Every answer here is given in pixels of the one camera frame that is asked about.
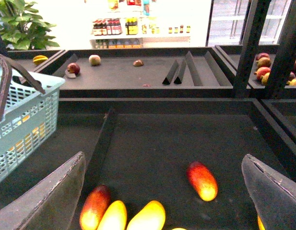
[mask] green leaves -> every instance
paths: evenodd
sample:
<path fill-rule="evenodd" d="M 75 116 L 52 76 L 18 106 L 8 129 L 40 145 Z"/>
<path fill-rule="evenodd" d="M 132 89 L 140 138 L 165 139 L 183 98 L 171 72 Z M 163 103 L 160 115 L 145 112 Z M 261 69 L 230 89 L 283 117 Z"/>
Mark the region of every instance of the green leaves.
<path fill-rule="evenodd" d="M 52 47 L 59 47 L 59 44 L 57 42 L 52 42 L 52 41 L 48 41 L 47 45 Z"/>
<path fill-rule="evenodd" d="M 30 16 L 18 16 L 18 17 L 16 17 L 16 21 L 17 22 L 27 22 L 27 21 L 29 21 L 31 19 L 31 17 Z"/>
<path fill-rule="evenodd" d="M 31 13 L 39 13 L 39 10 L 33 9 L 31 7 L 25 7 L 25 11 L 31 12 Z"/>
<path fill-rule="evenodd" d="M 24 0 L 0 0 L 0 34 L 6 45 L 17 50 L 46 49 L 47 46 L 58 47 L 51 41 L 54 36 L 47 35 L 51 27 L 56 26 L 43 21 L 39 11 L 33 8 L 36 2 L 25 3 Z"/>
<path fill-rule="evenodd" d="M 19 50 L 28 50 L 30 44 L 31 44 L 31 41 L 28 38 L 25 38 L 19 43 L 13 44 L 13 47 Z"/>
<path fill-rule="evenodd" d="M 11 43 L 17 43 L 21 38 L 21 33 L 16 31 L 15 33 L 5 33 L 1 35 L 3 40 L 9 41 Z"/>
<path fill-rule="evenodd" d="M 17 8 L 19 11 L 23 12 L 25 7 L 25 1 L 24 0 L 7 0 L 8 2 L 12 3 L 15 8 Z"/>

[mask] red mango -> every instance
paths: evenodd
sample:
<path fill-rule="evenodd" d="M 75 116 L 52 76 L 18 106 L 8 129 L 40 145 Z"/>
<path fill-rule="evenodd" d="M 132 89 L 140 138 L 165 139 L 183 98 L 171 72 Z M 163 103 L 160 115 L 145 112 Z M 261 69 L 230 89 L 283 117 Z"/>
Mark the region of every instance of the red mango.
<path fill-rule="evenodd" d="M 216 198 L 217 181 L 204 164 L 198 161 L 191 163 L 187 168 L 187 178 L 202 200 L 212 201 Z"/>

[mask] black tray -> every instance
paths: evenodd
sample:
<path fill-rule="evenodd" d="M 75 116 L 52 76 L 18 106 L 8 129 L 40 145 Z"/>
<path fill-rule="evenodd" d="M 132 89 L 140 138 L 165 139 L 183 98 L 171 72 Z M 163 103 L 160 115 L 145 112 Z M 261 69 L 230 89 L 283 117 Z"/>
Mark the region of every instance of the black tray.
<path fill-rule="evenodd" d="M 38 55 L 48 57 L 48 60 L 36 66 L 33 58 Z M 21 64 L 27 71 L 51 75 L 51 69 L 56 68 L 53 60 L 59 57 L 69 57 L 66 50 L 28 50 L 28 51 L 9 51 L 8 56 Z"/>
<path fill-rule="evenodd" d="M 125 202 L 129 219 L 156 199 L 167 213 L 165 230 L 256 229 L 257 216 L 244 184 L 241 161 L 251 153 L 296 181 L 296 146 L 255 99 L 62 99 L 65 113 L 105 113 L 88 165 L 71 230 L 79 230 L 84 198 L 107 184 Z M 186 178 L 199 160 L 219 183 L 215 201 L 202 202 Z"/>
<path fill-rule="evenodd" d="M 258 53 L 268 53 L 271 57 L 272 64 L 273 60 L 276 56 L 277 49 L 279 45 L 263 45 L 259 46 Z M 225 64 L 229 64 L 232 71 L 232 73 L 236 74 L 236 70 L 238 68 L 238 63 L 240 59 L 240 53 L 242 50 L 242 46 L 216 46 L 215 47 L 219 53 L 223 55 L 222 62 Z M 249 85 L 251 87 L 250 97 L 255 98 L 264 98 L 265 96 L 265 86 L 263 86 L 258 80 L 256 75 L 253 73 L 257 70 L 257 65 L 255 63 L 255 60 L 253 62 L 251 75 L 249 77 Z M 293 99 L 296 98 L 296 86 L 285 86 L 284 93 L 281 95 L 282 98 L 288 98 Z"/>
<path fill-rule="evenodd" d="M 191 52 L 198 75 L 186 66 L 183 81 L 170 85 L 162 82 L 175 60 L 182 60 Z M 70 50 L 72 56 L 63 65 L 57 65 L 54 76 L 64 77 L 60 88 L 61 98 L 71 97 L 231 97 L 233 86 L 217 64 L 215 48 L 151 48 L 115 50 Z M 92 67 L 91 54 L 101 57 L 101 65 Z M 142 67 L 134 67 L 141 59 Z M 67 65 L 77 62 L 80 75 L 69 79 L 65 75 Z"/>
<path fill-rule="evenodd" d="M 263 104 L 296 143 L 296 99 L 263 100 Z"/>

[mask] store shelf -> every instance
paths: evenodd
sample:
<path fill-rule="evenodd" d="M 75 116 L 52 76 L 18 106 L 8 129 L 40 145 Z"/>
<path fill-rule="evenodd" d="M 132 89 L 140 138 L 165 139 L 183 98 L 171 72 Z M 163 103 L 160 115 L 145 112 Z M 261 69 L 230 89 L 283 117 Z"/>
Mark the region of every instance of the store shelf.
<path fill-rule="evenodd" d="M 222 16 L 222 17 L 214 17 L 212 21 L 240 21 L 244 20 L 244 15 L 236 15 L 236 16 Z M 283 16 L 280 15 L 267 15 L 266 19 L 283 19 Z"/>
<path fill-rule="evenodd" d="M 136 35 L 102 35 L 102 36 L 90 36 L 90 40 L 100 40 L 100 39 L 127 39 L 127 38 L 158 38 L 158 37 L 190 37 L 190 34 L 136 34 Z"/>

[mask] red apple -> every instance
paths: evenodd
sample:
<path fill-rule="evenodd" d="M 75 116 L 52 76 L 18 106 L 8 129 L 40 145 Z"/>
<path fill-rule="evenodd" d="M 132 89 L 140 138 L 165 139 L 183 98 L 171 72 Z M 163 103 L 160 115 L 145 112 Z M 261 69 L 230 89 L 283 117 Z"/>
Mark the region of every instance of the red apple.
<path fill-rule="evenodd" d="M 70 63 L 67 66 L 67 71 L 69 73 L 74 73 L 75 75 L 79 74 L 80 70 L 81 70 L 81 68 L 77 63 Z"/>

